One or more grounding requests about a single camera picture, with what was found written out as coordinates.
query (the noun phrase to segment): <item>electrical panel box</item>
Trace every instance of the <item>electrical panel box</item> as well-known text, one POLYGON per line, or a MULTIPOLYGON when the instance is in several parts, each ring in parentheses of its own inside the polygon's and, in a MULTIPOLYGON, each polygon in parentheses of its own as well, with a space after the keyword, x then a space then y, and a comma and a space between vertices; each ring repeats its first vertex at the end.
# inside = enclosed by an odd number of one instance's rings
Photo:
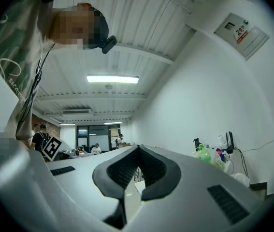
POLYGON ((230 13, 214 34, 228 42, 248 60, 269 38, 244 18, 230 13))

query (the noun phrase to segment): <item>ceiling light fixture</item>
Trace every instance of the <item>ceiling light fixture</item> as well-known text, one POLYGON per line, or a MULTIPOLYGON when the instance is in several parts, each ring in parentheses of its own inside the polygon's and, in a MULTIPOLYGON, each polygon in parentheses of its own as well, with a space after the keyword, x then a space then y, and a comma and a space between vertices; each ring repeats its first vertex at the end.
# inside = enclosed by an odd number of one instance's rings
POLYGON ((132 83, 139 81, 138 76, 121 76, 121 75, 88 75, 89 83, 132 83))
POLYGON ((121 124, 121 122, 108 122, 108 123, 105 123, 105 125, 114 125, 114 124, 121 124))

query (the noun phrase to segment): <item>green shirt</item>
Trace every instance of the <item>green shirt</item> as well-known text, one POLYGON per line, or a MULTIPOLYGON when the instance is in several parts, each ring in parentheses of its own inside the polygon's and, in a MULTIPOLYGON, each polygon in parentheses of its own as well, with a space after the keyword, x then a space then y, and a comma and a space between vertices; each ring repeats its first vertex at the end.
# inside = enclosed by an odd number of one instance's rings
POLYGON ((25 121, 20 119, 42 56, 52 6, 52 2, 42 3, 42 0, 14 0, 0 18, 0 74, 19 98, 7 130, 17 139, 31 137, 32 104, 29 103, 30 112, 25 121))

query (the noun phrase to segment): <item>white ceiling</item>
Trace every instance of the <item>white ceiling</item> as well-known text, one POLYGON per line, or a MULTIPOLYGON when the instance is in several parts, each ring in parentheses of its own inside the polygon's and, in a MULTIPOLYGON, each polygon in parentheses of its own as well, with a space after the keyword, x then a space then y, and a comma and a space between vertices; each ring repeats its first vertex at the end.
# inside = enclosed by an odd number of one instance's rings
POLYGON ((118 44, 106 55, 100 49, 56 46, 43 68, 33 109, 53 121, 79 125, 128 121, 195 33, 185 21, 202 1, 55 0, 56 8, 91 3, 106 17, 109 36, 115 35, 118 44), (140 80, 136 85, 112 84, 108 91, 105 84, 88 83, 88 74, 133 75, 140 80), (93 114, 52 115, 86 108, 93 114))

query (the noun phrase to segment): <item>brick wall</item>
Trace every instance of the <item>brick wall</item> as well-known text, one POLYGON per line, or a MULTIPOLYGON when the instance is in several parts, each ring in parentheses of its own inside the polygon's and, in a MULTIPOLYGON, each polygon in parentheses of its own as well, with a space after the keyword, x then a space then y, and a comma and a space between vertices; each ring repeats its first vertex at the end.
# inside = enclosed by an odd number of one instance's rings
POLYGON ((34 124, 44 124, 46 126, 46 132, 50 134, 50 136, 56 136, 59 137, 60 134, 60 127, 53 125, 39 117, 37 117, 36 115, 32 114, 31 115, 31 129, 33 130, 34 128, 34 124))

